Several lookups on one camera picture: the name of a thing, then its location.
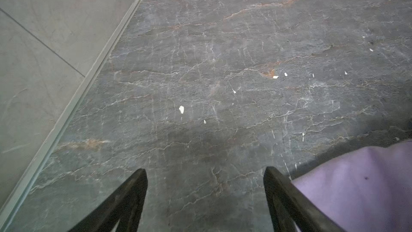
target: black metal frame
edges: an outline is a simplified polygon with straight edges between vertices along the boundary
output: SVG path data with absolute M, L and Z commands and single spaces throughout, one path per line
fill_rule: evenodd
M 343 232 L 282 173 L 267 167 L 263 176 L 267 205 L 275 232 Z
M 267 205 L 275 232 L 344 232 L 323 214 L 282 173 L 267 167 L 263 176 Z M 134 172 L 92 213 L 69 232 L 136 232 L 147 191 L 144 169 Z
M 147 190 L 144 169 L 134 172 L 92 213 L 69 232 L 136 232 Z

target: lavender cloth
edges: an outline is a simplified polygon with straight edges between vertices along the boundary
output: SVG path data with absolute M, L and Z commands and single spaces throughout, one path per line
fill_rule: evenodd
M 412 140 L 344 154 L 292 183 L 347 232 L 412 231 Z

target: tile grout line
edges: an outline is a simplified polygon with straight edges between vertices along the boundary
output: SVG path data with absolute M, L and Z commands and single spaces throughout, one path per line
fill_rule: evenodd
M 56 56 L 59 57 L 59 59 L 63 60 L 64 63 L 68 64 L 72 69 L 74 69 L 76 72 L 78 72 L 81 76 L 85 77 L 84 74 L 80 73 L 79 70 L 77 70 L 74 66 L 72 66 L 69 62 L 67 62 L 64 58 L 62 58 L 57 52 L 55 52 L 53 49 L 51 49 L 48 45 L 46 45 L 43 41 L 41 41 L 39 38 L 37 38 L 33 33 L 31 33 L 28 29 L 26 29 L 21 23 L 19 23 L 16 19 L 14 19 L 9 13 L 3 10 L 3 8 L 0 7 L 0 11 L 2 11 L 8 18 L 12 19 L 15 23 L 17 23 L 21 28 L 23 28 L 26 32 L 28 32 L 31 36 L 33 36 L 35 39 L 37 39 L 41 44 L 43 44 L 46 48 L 48 48 L 51 52 L 53 52 Z

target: floor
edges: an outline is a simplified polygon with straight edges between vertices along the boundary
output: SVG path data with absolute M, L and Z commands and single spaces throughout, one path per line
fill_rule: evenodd
M 138 168 L 140 231 L 271 231 L 292 179 L 412 129 L 411 0 L 143 0 L 9 231 L 65 231 Z

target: marble floor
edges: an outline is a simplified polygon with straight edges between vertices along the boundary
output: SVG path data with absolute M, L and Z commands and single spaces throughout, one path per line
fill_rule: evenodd
M 411 0 L 143 0 L 8 231 L 66 231 L 138 168 L 139 231 L 271 231 L 295 178 L 410 135 Z

